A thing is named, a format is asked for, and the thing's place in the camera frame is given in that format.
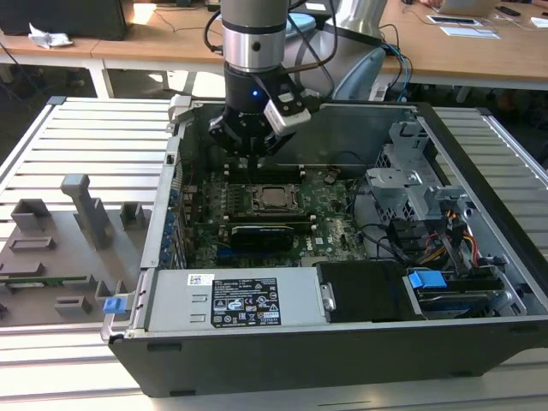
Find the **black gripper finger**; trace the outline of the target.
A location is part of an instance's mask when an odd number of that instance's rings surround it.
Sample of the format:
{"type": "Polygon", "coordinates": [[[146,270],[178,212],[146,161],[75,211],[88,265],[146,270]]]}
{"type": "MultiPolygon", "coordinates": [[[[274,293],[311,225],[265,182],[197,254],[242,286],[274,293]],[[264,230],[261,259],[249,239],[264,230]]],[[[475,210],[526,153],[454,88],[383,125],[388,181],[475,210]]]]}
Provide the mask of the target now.
{"type": "Polygon", "coordinates": [[[208,132],[229,158],[246,165],[252,180],[256,176],[256,155],[253,153],[251,117],[241,112],[223,112],[210,120],[208,132]]]}
{"type": "Polygon", "coordinates": [[[259,140],[259,151],[255,154],[255,182],[256,183],[277,183],[295,182],[295,166],[279,166],[276,164],[264,164],[263,159],[274,156],[295,134],[284,136],[270,135],[266,139],[259,140]]]}

